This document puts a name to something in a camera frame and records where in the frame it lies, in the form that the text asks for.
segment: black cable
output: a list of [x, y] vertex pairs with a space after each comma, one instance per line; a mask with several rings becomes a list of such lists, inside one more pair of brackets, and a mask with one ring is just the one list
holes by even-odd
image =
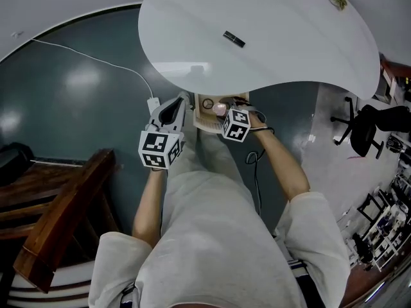
[[[270, 130], [274, 134], [274, 129], [267, 126], [263, 128], [255, 128], [255, 129], [250, 129], [250, 132], [258, 132], [258, 131], [265, 131], [265, 130]], [[247, 154], [245, 157], [245, 163], [248, 165], [254, 164], [254, 183], [256, 185], [257, 189], [257, 199], [258, 199], [258, 215], [261, 215], [261, 209], [262, 209], [262, 203], [261, 203], [261, 192], [259, 190], [259, 185], [258, 185], [258, 178], [257, 178], [257, 166], [258, 166], [258, 161], [261, 160], [265, 153], [265, 150], [263, 150], [260, 154], [258, 154], [257, 151], [251, 151], [250, 153]]]

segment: pant leg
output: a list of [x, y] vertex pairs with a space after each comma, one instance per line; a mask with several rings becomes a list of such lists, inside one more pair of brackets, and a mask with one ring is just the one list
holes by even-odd
[[243, 179], [227, 145], [215, 133], [203, 130], [199, 130], [199, 132], [205, 161], [208, 163], [208, 170], [221, 173], [235, 182], [243, 184]]
[[179, 157], [176, 158], [174, 163], [168, 170], [167, 181], [170, 182], [178, 175], [191, 171], [204, 171], [204, 167], [201, 165], [195, 152], [195, 146], [197, 143], [197, 128], [193, 125], [193, 111], [186, 110], [186, 116], [184, 119], [184, 126], [182, 132], [184, 133], [185, 145]]

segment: green floor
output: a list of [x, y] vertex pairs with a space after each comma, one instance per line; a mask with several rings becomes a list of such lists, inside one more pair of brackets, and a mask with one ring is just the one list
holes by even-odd
[[[75, 22], [42, 37], [141, 73], [161, 101], [180, 89], [149, 63], [138, 36], [139, 10], [122, 10]], [[277, 136], [300, 159], [311, 128], [318, 84], [287, 83], [250, 93]], [[149, 93], [131, 72], [95, 62], [68, 50], [33, 42], [0, 64], [0, 144], [28, 145], [36, 156], [87, 160], [99, 148], [114, 148], [123, 169], [112, 178], [116, 212], [131, 229], [148, 174], [137, 147], [149, 113]], [[245, 184], [254, 190], [253, 167], [243, 161], [257, 142], [228, 142]], [[259, 163], [262, 217], [275, 227], [284, 198], [267, 159]]]

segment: person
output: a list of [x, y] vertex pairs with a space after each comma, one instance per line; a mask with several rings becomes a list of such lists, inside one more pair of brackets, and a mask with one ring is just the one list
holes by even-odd
[[[186, 111], [186, 144], [168, 171], [151, 171], [132, 236], [101, 236], [89, 292], [99, 308], [306, 307], [299, 284], [219, 138]], [[266, 127], [250, 113], [252, 128]], [[300, 165], [270, 130], [254, 132], [284, 195], [284, 243], [306, 265], [325, 307], [337, 308], [350, 273], [325, 197], [310, 192]], [[203, 166], [196, 154], [201, 144]]]

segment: curved tabletop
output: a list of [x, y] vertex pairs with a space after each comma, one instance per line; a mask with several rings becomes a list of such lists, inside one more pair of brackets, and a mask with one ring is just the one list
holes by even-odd
[[139, 36], [167, 80], [199, 94], [318, 81], [367, 99], [380, 77], [367, 25], [352, 5], [340, 12], [329, 0], [144, 0]]

